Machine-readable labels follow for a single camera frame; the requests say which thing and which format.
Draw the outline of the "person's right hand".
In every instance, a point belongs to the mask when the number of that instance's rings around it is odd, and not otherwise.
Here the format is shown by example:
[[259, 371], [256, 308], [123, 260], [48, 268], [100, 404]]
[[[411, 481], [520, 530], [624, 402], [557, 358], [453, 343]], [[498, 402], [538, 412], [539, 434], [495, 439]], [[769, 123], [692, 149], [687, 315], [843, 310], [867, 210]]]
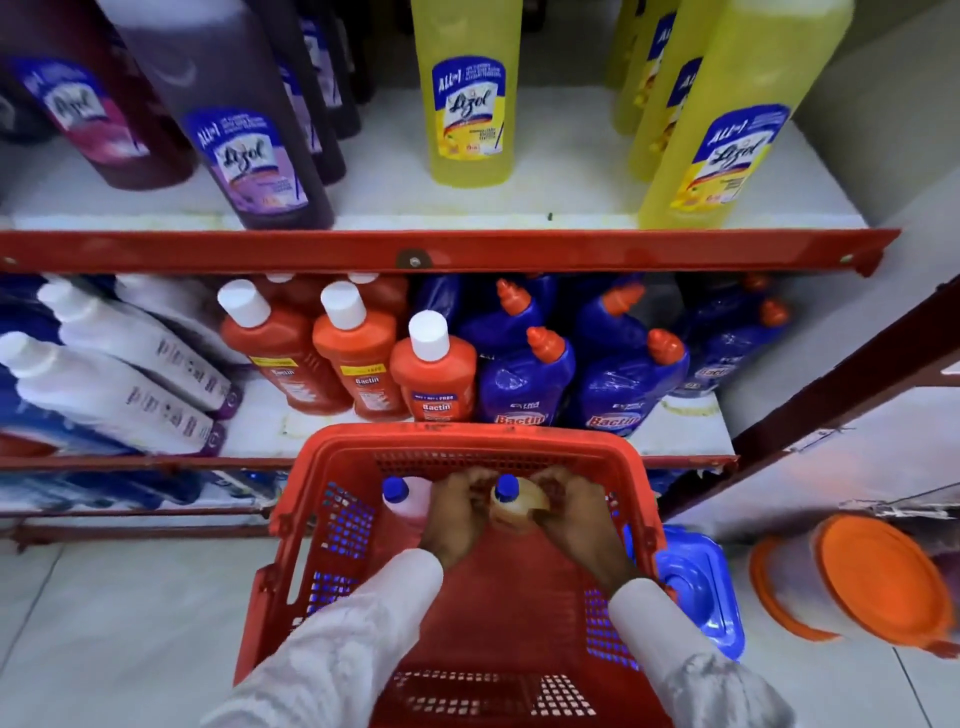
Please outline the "person's right hand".
[[593, 578], [605, 597], [642, 578], [618, 535], [602, 486], [562, 466], [531, 474], [530, 481], [543, 491], [553, 485], [561, 490], [556, 507], [534, 509], [529, 516], [564, 556]]

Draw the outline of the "person's left hand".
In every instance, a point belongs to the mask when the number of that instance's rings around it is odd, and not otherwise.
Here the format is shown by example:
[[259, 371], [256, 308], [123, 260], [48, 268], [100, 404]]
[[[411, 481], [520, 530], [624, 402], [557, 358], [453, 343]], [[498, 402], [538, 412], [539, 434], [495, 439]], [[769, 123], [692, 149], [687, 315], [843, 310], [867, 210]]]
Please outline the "person's left hand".
[[417, 547], [432, 554], [447, 573], [472, 551], [488, 521], [489, 516], [484, 519], [454, 519], [448, 516], [446, 476], [433, 483], [429, 516]]

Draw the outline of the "yellow bottle with blue cap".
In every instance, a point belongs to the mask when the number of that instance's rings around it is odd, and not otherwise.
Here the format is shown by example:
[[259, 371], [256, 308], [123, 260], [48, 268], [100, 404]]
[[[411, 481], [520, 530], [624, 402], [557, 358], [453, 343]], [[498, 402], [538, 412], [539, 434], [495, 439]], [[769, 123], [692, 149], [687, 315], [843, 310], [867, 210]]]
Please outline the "yellow bottle with blue cap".
[[544, 489], [526, 477], [504, 473], [489, 493], [488, 518], [495, 528], [521, 534], [535, 528], [532, 514], [548, 512], [550, 499]]

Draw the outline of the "person's right forearm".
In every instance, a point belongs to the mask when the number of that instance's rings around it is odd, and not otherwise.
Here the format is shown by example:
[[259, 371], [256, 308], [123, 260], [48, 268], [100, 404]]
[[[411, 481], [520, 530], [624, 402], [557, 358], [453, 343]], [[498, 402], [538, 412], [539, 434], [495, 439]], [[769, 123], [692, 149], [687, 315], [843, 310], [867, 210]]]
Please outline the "person's right forearm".
[[625, 583], [607, 613], [674, 728], [800, 728], [786, 699], [721, 653], [654, 581]]

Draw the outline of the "person's left forearm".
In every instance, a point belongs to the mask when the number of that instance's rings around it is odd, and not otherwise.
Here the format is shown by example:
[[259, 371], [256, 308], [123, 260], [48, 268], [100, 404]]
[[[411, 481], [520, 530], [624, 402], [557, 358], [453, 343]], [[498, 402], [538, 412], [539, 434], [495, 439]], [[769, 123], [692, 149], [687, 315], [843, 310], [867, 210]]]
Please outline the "person's left forearm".
[[351, 595], [308, 616], [199, 728], [369, 728], [444, 574], [427, 550], [394, 556]]

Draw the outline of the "pink bottle with blue cap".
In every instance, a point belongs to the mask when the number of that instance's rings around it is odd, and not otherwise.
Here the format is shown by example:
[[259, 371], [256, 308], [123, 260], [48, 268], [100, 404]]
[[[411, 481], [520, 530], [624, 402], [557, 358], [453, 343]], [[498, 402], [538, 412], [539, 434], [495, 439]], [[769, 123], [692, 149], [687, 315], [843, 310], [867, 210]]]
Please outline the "pink bottle with blue cap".
[[431, 505], [433, 481], [416, 475], [389, 475], [381, 484], [381, 500], [405, 534], [419, 544]]

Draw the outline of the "orange bottle with white cap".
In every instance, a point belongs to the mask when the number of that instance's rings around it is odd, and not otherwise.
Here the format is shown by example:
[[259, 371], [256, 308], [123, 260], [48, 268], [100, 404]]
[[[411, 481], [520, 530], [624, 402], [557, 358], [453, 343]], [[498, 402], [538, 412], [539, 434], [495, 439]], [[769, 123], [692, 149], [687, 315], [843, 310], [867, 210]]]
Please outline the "orange bottle with white cap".
[[326, 313], [322, 292], [334, 278], [313, 273], [272, 273], [255, 275], [251, 281], [271, 305], [281, 304], [316, 320]]
[[246, 278], [219, 289], [225, 313], [221, 337], [285, 397], [289, 407], [312, 416], [335, 416], [354, 400], [328, 360], [313, 345], [313, 319], [283, 302], [270, 302]]
[[474, 418], [478, 355], [453, 336], [439, 312], [423, 310], [390, 354], [390, 373], [418, 423], [468, 423]]
[[398, 343], [396, 318], [367, 310], [349, 281], [326, 285], [320, 301], [324, 312], [314, 323], [312, 342], [351, 395], [357, 416], [370, 422], [407, 419], [409, 409], [389, 367]]
[[410, 283], [405, 275], [348, 273], [346, 279], [357, 287], [367, 311], [390, 314], [399, 327], [406, 326], [410, 315]]

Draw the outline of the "red plastic shopping basket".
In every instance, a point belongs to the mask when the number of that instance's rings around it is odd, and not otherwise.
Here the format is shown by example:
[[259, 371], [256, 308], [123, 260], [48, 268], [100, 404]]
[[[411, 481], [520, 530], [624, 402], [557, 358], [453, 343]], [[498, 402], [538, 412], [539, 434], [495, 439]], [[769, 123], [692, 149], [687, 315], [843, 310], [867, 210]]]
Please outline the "red plastic shopping basket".
[[[389, 476], [437, 482], [473, 466], [526, 477], [562, 465], [605, 488], [645, 577], [666, 536], [642, 455], [582, 430], [479, 423], [345, 423], [310, 436], [270, 516], [274, 561], [254, 577], [240, 683], [322, 608], [418, 536], [381, 500]], [[673, 728], [594, 580], [542, 533], [490, 526], [445, 577], [392, 674], [373, 728]]]

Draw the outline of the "white shelf with red edge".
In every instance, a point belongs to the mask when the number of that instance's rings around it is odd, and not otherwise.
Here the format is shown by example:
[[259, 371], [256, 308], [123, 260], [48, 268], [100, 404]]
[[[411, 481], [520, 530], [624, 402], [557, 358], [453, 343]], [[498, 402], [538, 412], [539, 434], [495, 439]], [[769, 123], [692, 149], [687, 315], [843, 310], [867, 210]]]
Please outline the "white shelf with red edge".
[[0, 146], [0, 273], [820, 272], [869, 277], [901, 235], [871, 227], [788, 124], [719, 229], [640, 229], [645, 186], [599, 87], [522, 91], [503, 184], [439, 185], [413, 90], [380, 91], [344, 144], [330, 231], [243, 229], [206, 171], [108, 187], [66, 141]]
[[[288, 470], [306, 441], [317, 431], [354, 426], [373, 433], [387, 426], [353, 411], [332, 417], [311, 416], [291, 408], [272, 384], [248, 383], [237, 415], [226, 423], [221, 456], [0, 456], [0, 473], [14, 471]], [[651, 468], [717, 470], [738, 461], [732, 437], [716, 396], [699, 399], [665, 397], [628, 444]]]

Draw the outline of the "blue plastic lidded bin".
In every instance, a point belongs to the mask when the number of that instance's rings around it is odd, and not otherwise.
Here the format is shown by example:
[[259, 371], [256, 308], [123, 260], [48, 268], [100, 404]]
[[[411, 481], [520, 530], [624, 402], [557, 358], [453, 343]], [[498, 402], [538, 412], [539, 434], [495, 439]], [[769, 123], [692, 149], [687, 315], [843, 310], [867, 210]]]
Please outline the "blue plastic lidded bin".
[[686, 616], [728, 659], [739, 662], [746, 636], [726, 555], [706, 535], [663, 528], [666, 548], [654, 555], [661, 583]]

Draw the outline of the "white bucket with orange lid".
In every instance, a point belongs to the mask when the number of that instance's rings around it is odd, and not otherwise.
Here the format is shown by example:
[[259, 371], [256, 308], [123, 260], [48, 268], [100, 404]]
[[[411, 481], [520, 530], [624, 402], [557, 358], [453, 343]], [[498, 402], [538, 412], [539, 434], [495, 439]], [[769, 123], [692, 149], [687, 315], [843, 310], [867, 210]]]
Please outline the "white bucket with orange lid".
[[838, 513], [764, 537], [746, 569], [769, 618], [803, 641], [878, 642], [960, 659], [960, 616], [942, 572], [880, 519]]

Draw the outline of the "white bottle with purple base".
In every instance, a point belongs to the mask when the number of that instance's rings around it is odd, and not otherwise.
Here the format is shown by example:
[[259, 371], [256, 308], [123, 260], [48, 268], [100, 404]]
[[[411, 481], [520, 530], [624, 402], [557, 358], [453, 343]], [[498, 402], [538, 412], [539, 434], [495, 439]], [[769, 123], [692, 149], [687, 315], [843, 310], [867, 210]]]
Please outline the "white bottle with purple base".
[[161, 321], [210, 363], [229, 370], [252, 370], [253, 362], [221, 336], [225, 312], [214, 293], [191, 278], [151, 273], [118, 273], [117, 298]]
[[242, 390], [153, 316], [62, 277], [41, 285], [37, 298], [59, 322], [64, 345], [125, 362], [215, 421], [236, 415]]
[[27, 403], [148, 455], [214, 457], [226, 428], [145, 374], [113, 357], [0, 335], [0, 364]]

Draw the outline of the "yellow cleaner bottle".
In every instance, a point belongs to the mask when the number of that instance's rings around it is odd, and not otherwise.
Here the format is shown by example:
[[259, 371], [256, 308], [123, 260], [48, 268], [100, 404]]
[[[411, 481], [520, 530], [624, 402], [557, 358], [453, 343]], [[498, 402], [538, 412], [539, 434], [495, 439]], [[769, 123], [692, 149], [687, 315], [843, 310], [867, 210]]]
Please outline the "yellow cleaner bottle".
[[632, 137], [659, 74], [681, 0], [621, 0], [607, 81], [617, 92], [611, 123]]
[[504, 184], [515, 161], [523, 0], [411, 0], [430, 174]]
[[856, 0], [728, 0], [638, 212], [722, 227], [846, 35]]
[[643, 113], [630, 147], [630, 173], [645, 184], [654, 180], [703, 57], [730, 0], [678, 0], [669, 37], [657, 41], [660, 52], [645, 72]]

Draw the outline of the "purple cleaner bottle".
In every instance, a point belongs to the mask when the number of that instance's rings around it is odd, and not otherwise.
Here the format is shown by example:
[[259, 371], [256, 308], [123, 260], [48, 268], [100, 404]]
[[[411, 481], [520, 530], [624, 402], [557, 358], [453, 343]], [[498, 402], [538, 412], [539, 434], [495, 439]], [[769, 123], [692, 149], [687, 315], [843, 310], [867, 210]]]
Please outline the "purple cleaner bottle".
[[279, 70], [311, 160], [325, 187], [347, 175], [294, 0], [245, 0], [257, 17]]
[[359, 108], [371, 101], [374, 81], [366, 41], [367, 0], [296, 0], [308, 56], [337, 140], [358, 136]]
[[247, 230], [329, 230], [334, 210], [245, 0], [95, 0]]

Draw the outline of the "dark red cleaner bottle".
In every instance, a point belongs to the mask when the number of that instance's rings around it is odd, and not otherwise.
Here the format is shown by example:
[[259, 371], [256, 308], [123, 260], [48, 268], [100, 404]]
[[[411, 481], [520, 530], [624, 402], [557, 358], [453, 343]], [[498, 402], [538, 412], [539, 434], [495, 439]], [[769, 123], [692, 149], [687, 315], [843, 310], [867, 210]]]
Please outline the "dark red cleaner bottle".
[[192, 177], [194, 151], [95, 0], [0, 0], [0, 63], [111, 188]]

